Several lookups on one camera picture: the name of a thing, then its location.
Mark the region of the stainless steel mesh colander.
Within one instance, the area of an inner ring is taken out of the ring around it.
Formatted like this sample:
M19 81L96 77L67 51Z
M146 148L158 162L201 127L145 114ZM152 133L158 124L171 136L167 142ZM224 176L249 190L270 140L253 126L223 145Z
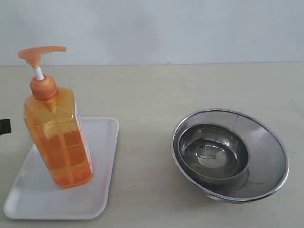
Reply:
M249 176L239 188L204 188L189 177L176 158L175 148L180 135L196 124L222 125L238 134L249 150ZM289 174L289 160L277 135L259 120L229 109L205 109L184 117L171 135L171 154L181 173L209 198L229 203L248 203L277 192Z

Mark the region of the stainless steel bowl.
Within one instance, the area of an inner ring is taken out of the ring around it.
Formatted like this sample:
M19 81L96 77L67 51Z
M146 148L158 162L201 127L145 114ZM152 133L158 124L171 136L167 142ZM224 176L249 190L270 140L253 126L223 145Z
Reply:
M250 154L243 139L218 124L201 123L179 137L176 158L185 173L204 188L233 188L249 176Z

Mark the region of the orange dish soap pump bottle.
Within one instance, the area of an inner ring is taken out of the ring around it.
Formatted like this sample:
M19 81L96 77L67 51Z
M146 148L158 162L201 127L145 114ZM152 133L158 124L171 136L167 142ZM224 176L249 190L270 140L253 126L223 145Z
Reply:
M25 124L54 183L71 188L91 180L90 152L73 91L58 87L40 68L42 55L65 51L62 46L31 47L18 56L35 73L30 82L32 94L24 103Z

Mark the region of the white rectangular plastic tray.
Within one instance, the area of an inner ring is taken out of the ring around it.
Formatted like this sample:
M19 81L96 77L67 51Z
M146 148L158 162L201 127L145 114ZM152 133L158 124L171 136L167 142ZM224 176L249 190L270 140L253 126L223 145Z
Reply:
M90 150L93 177L83 185L61 189L52 180L32 146L4 202L11 219L86 220L98 217L107 205L119 122L114 118L82 118Z

